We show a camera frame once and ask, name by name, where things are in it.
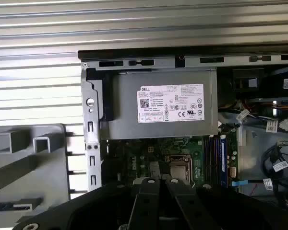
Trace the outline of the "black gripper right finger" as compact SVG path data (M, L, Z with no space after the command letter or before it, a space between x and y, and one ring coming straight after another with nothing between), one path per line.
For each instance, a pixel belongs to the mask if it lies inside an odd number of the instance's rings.
M288 210L229 188L166 182L188 230L288 230Z

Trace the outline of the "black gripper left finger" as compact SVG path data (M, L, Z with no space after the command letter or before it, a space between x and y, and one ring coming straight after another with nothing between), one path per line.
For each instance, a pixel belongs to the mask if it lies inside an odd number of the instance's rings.
M158 179L136 187L107 184L18 223L16 230L156 230L159 223Z

